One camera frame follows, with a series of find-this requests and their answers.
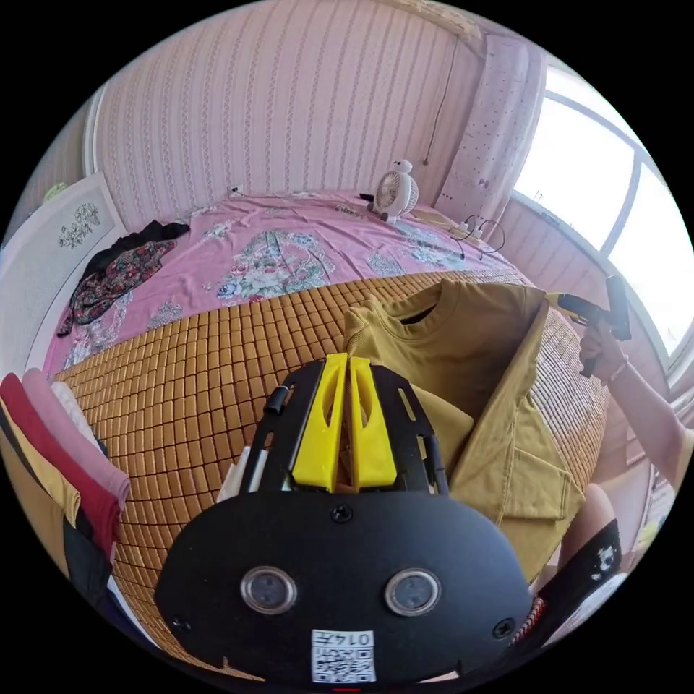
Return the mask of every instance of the power cord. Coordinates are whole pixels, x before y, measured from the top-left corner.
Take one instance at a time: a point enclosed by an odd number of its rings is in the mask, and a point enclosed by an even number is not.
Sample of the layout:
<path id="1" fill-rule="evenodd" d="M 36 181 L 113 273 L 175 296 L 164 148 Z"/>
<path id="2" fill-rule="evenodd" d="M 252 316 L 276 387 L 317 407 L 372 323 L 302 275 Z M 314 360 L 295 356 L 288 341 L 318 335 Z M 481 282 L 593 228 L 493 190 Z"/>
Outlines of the power cord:
<path id="1" fill-rule="evenodd" d="M 470 219 L 473 221 L 472 226 L 468 224 Z M 496 221 L 493 219 L 484 219 L 482 220 L 478 226 L 475 226 L 475 222 L 477 221 L 477 217 L 475 215 L 469 215 L 467 219 L 463 222 L 466 226 L 468 226 L 468 233 L 463 236 L 463 238 L 459 236 L 453 236 L 455 241 L 458 243 L 458 246 L 460 247 L 460 256 L 465 259 L 465 251 L 463 250 L 463 241 L 468 239 L 472 234 L 475 233 L 476 229 L 479 229 L 481 231 L 482 227 L 487 223 L 487 222 L 492 222 L 493 224 L 496 224 L 499 229 L 501 229 L 501 234 L 502 234 L 502 240 L 501 240 L 501 245 L 498 248 L 495 248 L 491 251 L 485 251 L 484 249 L 480 248 L 479 249 L 479 259 L 482 260 L 482 258 L 485 255 L 493 255 L 494 253 L 498 253 L 503 247 L 504 244 L 506 243 L 506 231 L 505 229 Z"/>
<path id="2" fill-rule="evenodd" d="M 446 95 L 448 94 L 448 85 L 450 84 L 450 75 L 453 73 L 453 64 L 455 63 L 455 52 L 458 50 L 458 41 L 460 39 L 456 37 L 455 43 L 453 44 L 453 55 L 450 58 L 450 66 L 448 67 L 448 77 L 446 77 L 446 86 L 443 90 L 443 97 L 441 103 L 439 104 L 439 109 L 436 112 L 436 118 L 434 118 L 434 129 L 432 130 L 432 138 L 429 141 L 429 147 L 427 148 L 427 156 L 424 157 L 422 162 L 425 166 L 429 165 L 429 154 L 432 152 L 432 145 L 434 144 L 434 136 L 436 135 L 436 127 L 439 122 L 439 116 L 441 115 L 441 109 L 443 108 L 443 102 L 446 101 Z"/>

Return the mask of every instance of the window frame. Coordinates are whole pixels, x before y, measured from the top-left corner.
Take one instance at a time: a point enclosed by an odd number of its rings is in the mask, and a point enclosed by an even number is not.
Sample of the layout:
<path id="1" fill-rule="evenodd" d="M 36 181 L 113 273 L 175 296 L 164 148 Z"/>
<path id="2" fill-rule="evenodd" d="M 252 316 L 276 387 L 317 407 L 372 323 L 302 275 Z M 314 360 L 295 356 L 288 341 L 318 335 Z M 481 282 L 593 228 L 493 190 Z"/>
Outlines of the window frame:
<path id="1" fill-rule="evenodd" d="M 560 67 L 557 67 L 555 65 L 551 65 L 550 67 L 552 67 L 553 69 L 561 70 Z M 648 154 L 648 152 L 646 152 L 643 146 L 631 137 L 629 137 L 629 135 L 624 133 L 618 126 L 614 125 L 604 116 L 601 116 L 599 113 L 596 113 L 591 108 L 584 106 L 578 101 L 574 101 L 569 97 L 566 97 L 562 94 L 558 94 L 551 90 L 545 90 L 544 98 L 561 103 L 562 105 L 567 106 L 568 108 L 571 108 L 574 111 L 583 114 L 587 118 L 590 118 L 591 120 L 602 125 L 604 128 L 607 128 L 607 130 L 619 137 L 623 142 L 625 142 L 632 148 L 634 152 L 634 159 L 631 171 L 631 179 L 629 181 L 627 193 L 625 195 L 625 199 L 622 204 L 620 213 L 617 215 L 617 219 L 614 222 L 612 229 L 610 230 L 609 234 L 607 235 L 607 238 L 605 239 L 604 243 L 599 249 L 596 249 L 594 246 L 592 246 L 581 236 L 580 233 L 578 233 L 575 229 L 570 227 L 566 222 L 559 219 L 553 212 L 551 212 L 549 209 L 547 209 L 545 206 L 543 206 L 536 200 L 529 198 L 528 196 L 524 195 L 523 193 L 520 193 L 515 189 L 513 190 L 511 197 L 521 202 L 526 207 L 529 207 L 534 212 L 543 217 L 546 221 L 548 221 L 559 232 L 561 232 L 572 243 L 574 243 L 574 245 L 576 245 L 579 248 L 579 250 L 581 250 L 585 255 L 591 258 L 591 260 L 593 260 L 608 275 L 622 276 L 622 273 L 620 273 L 619 270 L 609 260 L 609 254 L 612 252 L 614 246 L 617 244 L 619 237 L 624 231 L 627 219 L 631 214 L 631 210 L 634 205 L 634 200 L 636 198 L 636 192 L 638 191 L 638 182 L 641 177 L 641 166 L 647 166 L 655 175 L 655 177 L 665 186 L 668 192 L 669 187 L 665 182 L 665 179 L 663 178 L 662 174 L 660 173 L 660 170 L 653 161 L 653 158 Z M 658 329 L 656 328 L 653 320 L 651 319 L 651 315 L 648 313 L 646 307 L 643 305 L 643 302 L 638 298 L 638 295 L 636 294 L 636 292 L 634 292 L 634 290 L 631 288 L 630 284 L 626 280 L 625 287 L 627 291 L 627 297 L 629 298 L 631 306 L 634 312 L 636 313 L 638 319 L 641 321 L 641 324 L 644 330 L 646 331 L 648 339 L 653 344 L 653 347 L 660 359 L 664 373 L 666 377 L 668 377 L 679 366 L 683 356 L 690 349 L 694 348 L 694 320 L 692 321 L 689 329 L 682 337 L 682 340 L 679 342 L 675 350 L 672 352 L 672 354 L 668 355 L 663 339 L 660 336 L 660 333 L 658 332 Z"/>

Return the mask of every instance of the yellow cloth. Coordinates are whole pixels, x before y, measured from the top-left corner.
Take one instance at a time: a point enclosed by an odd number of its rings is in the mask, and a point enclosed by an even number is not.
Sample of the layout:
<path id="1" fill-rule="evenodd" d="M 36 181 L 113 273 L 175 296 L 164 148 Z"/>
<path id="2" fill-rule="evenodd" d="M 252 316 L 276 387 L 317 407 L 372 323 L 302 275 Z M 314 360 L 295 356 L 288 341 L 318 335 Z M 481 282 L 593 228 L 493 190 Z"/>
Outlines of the yellow cloth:
<path id="1" fill-rule="evenodd" d="M 60 571 L 69 578 L 65 558 L 65 536 L 63 535 L 63 510 L 48 496 L 29 474 L 17 451 L 0 429 L 0 455 L 5 463 L 7 476 L 14 488 L 31 527 L 51 559 Z"/>
<path id="2" fill-rule="evenodd" d="M 689 463 L 694 455 L 694 431 L 691 429 L 685 429 L 685 437 L 682 441 L 682 450 L 680 451 L 680 457 L 677 460 L 677 470 L 675 472 L 674 488 L 679 489 L 682 484 L 682 480 L 685 478 L 685 472 Z"/>
<path id="3" fill-rule="evenodd" d="M 48 495 L 64 511 L 65 518 L 73 527 L 77 527 L 77 511 L 80 509 L 80 493 L 62 476 L 59 470 L 54 468 L 27 440 L 22 430 L 14 423 L 9 415 L 5 403 L 0 399 L 0 407 L 8 421 L 10 429 L 17 439 L 31 469 L 34 470 L 36 479 L 47 491 Z"/>
<path id="4" fill-rule="evenodd" d="M 583 503 L 529 392 L 548 311 L 539 289 L 444 279 L 404 301 L 367 299 L 345 313 L 344 350 L 410 381 L 451 496 L 501 528 L 528 581 Z"/>

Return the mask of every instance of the qr code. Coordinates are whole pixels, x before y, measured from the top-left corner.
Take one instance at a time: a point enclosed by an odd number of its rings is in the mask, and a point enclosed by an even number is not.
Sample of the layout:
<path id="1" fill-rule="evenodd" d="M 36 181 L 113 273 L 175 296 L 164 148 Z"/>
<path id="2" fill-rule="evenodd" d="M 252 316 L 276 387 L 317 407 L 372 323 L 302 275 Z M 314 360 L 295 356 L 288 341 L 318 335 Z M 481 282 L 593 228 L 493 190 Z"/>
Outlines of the qr code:
<path id="1" fill-rule="evenodd" d="M 313 630 L 312 674 L 327 684 L 375 682 L 374 633 Z"/>

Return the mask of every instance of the bed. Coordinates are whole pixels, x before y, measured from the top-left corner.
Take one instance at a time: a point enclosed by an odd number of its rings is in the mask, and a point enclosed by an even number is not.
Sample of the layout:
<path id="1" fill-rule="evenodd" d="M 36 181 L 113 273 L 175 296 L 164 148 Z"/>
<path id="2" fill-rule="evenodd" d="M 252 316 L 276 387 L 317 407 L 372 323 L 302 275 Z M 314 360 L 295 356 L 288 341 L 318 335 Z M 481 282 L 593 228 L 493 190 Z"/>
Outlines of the bed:
<path id="1" fill-rule="evenodd" d="M 162 269 L 100 319 L 48 348 L 48 374 L 166 323 L 213 309 L 358 279 L 442 270 L 512 270 L 408 215 L 395 227 L 351 194 L 237 197 L 196 210 Z M 419 206 L 416 212 L 434 211 Z"/>
<path id="2" fill-rule="evenodd" d="M 339 351 L 344 309 L 368 295 L 403 298 L 443 276 L 529 282 L 484 243 L 410 215 L 389 226 L 351 194 L 233 198 L 189 224 L 159 273 L 99 320 L 52 340 L 45 370 L 74 389 L 132 480 L 116 584 L 161 648 L 207 667 L 169 633 L 153 590 L 176 535 L 215 502 L 252 440 L 266 395 L 290 369 Z M 533 397 L 585 489 L 607 396 L 579 370 L 578 336 L 552 311 Z"/>

